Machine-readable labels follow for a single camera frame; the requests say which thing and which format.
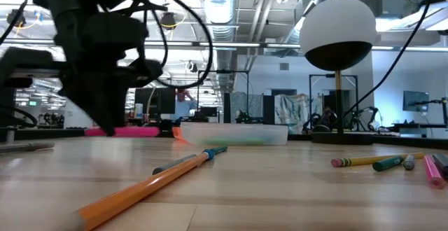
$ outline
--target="orange pencil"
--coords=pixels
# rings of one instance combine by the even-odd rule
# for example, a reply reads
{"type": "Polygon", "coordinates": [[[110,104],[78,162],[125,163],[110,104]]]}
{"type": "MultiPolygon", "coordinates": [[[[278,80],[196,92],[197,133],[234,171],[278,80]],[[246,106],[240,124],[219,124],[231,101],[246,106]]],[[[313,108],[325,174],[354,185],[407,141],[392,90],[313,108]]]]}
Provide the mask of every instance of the orange pencil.
{"type": "Polygon", "coordinates": [[[128,207],[147,197],[151,193],[177,179],[205,160],[213,158],[212,150],[205,150],[200,155],[189,159],[170,169],[151,176],[142,182],[109,195],[98,202],[92,203],[74,212],[57,230],[88,231],[111,219],[128,207]]]}

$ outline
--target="wooden table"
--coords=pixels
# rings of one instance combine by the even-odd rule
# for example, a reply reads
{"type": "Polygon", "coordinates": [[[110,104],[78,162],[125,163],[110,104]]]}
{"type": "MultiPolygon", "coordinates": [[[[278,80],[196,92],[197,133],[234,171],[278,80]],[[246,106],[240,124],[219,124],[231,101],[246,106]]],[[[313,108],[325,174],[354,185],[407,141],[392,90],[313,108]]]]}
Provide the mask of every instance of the wooden table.
{"type": "MultiPolygon", "coordinates": [[[[65,215],[204,148],[173,139],[56,139],[0,155],[0,230],[49,230],[65,215]]],[[[232,146],[98,230],[446,230],[448,190],[424,167],[333,168],[332,158],[444,153],[400,146],[232,146]]]]}

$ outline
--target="pink marker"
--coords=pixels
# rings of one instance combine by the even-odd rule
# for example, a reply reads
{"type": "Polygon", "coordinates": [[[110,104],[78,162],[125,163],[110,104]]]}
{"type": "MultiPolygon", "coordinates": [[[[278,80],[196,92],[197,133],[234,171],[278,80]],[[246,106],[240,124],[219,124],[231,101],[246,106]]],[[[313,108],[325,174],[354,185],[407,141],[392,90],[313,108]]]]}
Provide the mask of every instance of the pink marker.
{"type": "Polygon", "coordinates": [[[423,158],[423,161],[425,162],[426,178],[428,179],[428,183],[430,184],[430,186],[438,189],[445,188],[447,183],[437,170],[437,167],[435,166],[431,156],[426,155],[423,158]]]}

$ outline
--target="computer monitor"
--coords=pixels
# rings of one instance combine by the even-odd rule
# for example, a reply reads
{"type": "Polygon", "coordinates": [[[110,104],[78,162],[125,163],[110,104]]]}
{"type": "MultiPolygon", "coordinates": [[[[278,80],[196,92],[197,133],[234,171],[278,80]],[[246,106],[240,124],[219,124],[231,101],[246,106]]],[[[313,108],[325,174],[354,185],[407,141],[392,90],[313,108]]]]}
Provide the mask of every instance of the computer monitor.
{"type": "MultiPolygon", "coordinates": [[[[146,113],[149,97],[153,88],[137,88],[135,90],[136,104],[143,104],[143,113],[146,113]]],[[[176,91],[171,88],[156,88],[149,104],[149,113],[159,115],[161,113],[173,114],[176,111],[176,91]]]]}
{"type": "Polygon", "coordinates": [[[199,109],[202,116],[205,117],[216,117],[218,116],[218,108],[216,107],[201,107],[199,109]]]}
{"type": "Polygon", "coordinates": [[[429,101],[428,92],[415,92],[415,91],[404,91],[403,92],[403,110],[404,111],[415,111],[415,112],[428,112],[428,105],[413,105],[416,102],[427,102],[429,101]]]}

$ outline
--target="black stand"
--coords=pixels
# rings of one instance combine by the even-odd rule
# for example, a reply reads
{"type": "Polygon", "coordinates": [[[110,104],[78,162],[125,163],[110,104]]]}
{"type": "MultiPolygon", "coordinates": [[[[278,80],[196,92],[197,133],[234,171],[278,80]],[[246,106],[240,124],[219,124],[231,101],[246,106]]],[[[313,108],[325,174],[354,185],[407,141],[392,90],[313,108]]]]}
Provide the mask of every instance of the black stand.
{"type": "Polygon", "coordinates": [[[371,134],[344,134],[344,109],[342,103],[341,71],[335,72],[336,81],[336,114],[337,133],[312,133],[311,142],[317,144],[340,144],[340,145],[372,145],[371,134]]]}

